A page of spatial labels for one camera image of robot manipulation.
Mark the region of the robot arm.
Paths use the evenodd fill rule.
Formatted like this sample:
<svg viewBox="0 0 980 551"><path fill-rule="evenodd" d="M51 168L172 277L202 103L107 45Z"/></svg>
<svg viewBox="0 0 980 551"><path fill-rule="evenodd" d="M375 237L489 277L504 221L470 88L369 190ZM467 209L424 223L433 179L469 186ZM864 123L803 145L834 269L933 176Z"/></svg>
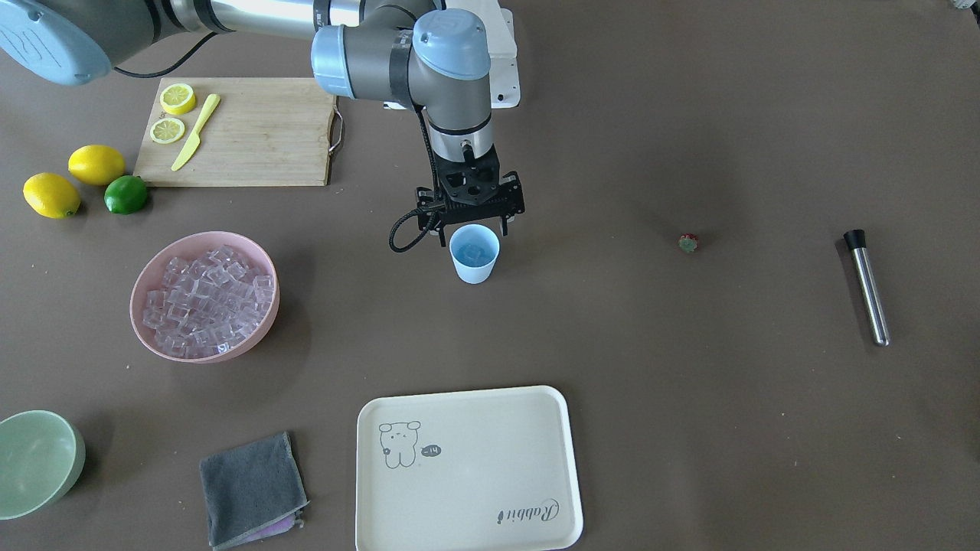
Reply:
<svg viewBox="0 0 980 551"><path fill-rule="evenodd" d="M311 41L326 92L412 109L433 184L416 191L422 234L525 211L502 174L492 108L515 106L517 45L496 1L4 1L2 49L60 85L81 85L176 34L265 34Z"/></svg>

